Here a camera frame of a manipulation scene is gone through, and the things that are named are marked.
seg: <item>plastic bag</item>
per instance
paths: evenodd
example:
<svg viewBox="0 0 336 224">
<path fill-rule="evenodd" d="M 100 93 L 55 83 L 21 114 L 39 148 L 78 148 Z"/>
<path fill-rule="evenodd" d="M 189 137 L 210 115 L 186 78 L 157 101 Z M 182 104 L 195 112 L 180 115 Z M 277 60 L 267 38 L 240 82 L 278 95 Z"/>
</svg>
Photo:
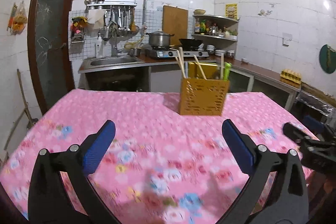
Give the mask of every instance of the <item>plastic bag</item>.
<svg viewBox="0 0 336 224">
<path fill-rule="evenodd" d="M 13 19 L 12 32 L 15 34 L 21 33 L 24 30 L 27 22 L 28 18 L 26 15 L 25 3 L 22 1 L 16 10 Z"/>
</svg>

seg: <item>yellow poster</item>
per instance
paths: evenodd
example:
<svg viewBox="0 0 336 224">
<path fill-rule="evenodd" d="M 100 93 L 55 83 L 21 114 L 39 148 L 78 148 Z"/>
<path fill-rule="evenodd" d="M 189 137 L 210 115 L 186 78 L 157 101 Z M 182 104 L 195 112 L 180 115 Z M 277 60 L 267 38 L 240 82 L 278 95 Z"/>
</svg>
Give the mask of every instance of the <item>yellow poster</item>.
<svg viewBox="0 0 336 224">
<path fill-rule="evenodd" d="M 237 3 L 225 4 L 225 17 L 238 20 L 238 4 Z"/>
</svg>

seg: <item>metal bolt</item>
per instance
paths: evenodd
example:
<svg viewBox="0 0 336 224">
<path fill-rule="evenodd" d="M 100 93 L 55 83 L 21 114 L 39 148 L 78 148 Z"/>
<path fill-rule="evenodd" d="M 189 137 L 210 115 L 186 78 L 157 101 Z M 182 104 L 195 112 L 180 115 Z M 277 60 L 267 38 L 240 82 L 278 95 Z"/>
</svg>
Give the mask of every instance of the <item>metal bolt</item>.
<svg viewBox="0 0 336 224">
<path fill-rule="evenodd" d="M 40 150 L 40 152 L 39 152 L 39 154 L 41 155 L 41 156 L 43 156 L 43 155 L 45 155 L 47 153 L 47 150 L 46 149 L 41 149 Z"/>
<path fill-rule="evenodd" d="M 263 144 L 261 144 L 261 145 L 258 146 L 258 150 L 259 150 L 260 152 L 265 152 L 265 151 L 267 150 L 267 147 L 264 146 Z"/>
<path fill-rule="evenodd" d="M 79 146 L 76 144 L 73 144 L 72 146 L 70 146 L 70 151 L 71 152 L 76 152 L 79 149 Z"/>
<path fill-rule="evenodd" d="M 294 149 L 289 150 L 289 153 L 290 153 L 292 156 L 296 156 L 296 155 L 297 155 L 297 152 L 296 152 L 296 150 L 294 150 Z"/>
</svg>

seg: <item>wooden cutting board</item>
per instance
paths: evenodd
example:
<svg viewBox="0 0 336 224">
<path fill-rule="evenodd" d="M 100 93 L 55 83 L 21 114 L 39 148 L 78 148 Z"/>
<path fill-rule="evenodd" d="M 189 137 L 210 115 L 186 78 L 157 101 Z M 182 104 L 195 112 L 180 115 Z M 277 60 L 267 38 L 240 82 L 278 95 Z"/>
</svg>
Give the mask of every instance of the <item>wooden cutting board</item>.
<svg viewBox="0 0 336 224">
<path fill-rule="evenodd" d="M 170 38 L 170 45 L 181 45 L 179 39 L 187 38 L 188 10 L 163 6 L 162 30 L 165 33 L 174 34 Z"/>
</svg>

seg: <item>corner shelf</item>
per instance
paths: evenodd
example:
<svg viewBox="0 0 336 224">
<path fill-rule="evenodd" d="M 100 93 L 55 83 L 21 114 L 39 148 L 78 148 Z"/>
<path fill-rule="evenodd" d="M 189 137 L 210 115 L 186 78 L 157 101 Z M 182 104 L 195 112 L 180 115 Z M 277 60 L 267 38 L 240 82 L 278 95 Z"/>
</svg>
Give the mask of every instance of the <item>corner shelf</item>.
<svg viewBox="0 0 336 224">
<path fill-rule="evenodd" d="M 215 20 L 220 25 L 223 25 L 223 26 L 226 26 L 226 27 L 230 27 L 230 26 L 239 22 L 239 20 L 235 20 L 235 19 L 232 19 L 232 18 L 222 17 L 222 16 L 214 16 L 214 15 L 193 15 L 193 17 L 200 18 L 200 19 L 212 19 L 212 20 Z"/>
<path fill-rule="evenodd" d="M 193 37 L 197 38 L 197 39 L 202 39 L 202 37 L 206 37 L 206 38 L 212 38 L 212 39 L 223 39 L 223 40 L 227 40 L 227 41 L 231 41 L 231 42 L 238 42 L 238 40 L 236 39 L 230 39 L 230 38 L 225 38 L 225 37 L 217 37 L 214 35 L 207 35 L 207 34 L 191 34 Z"/>
</svg>

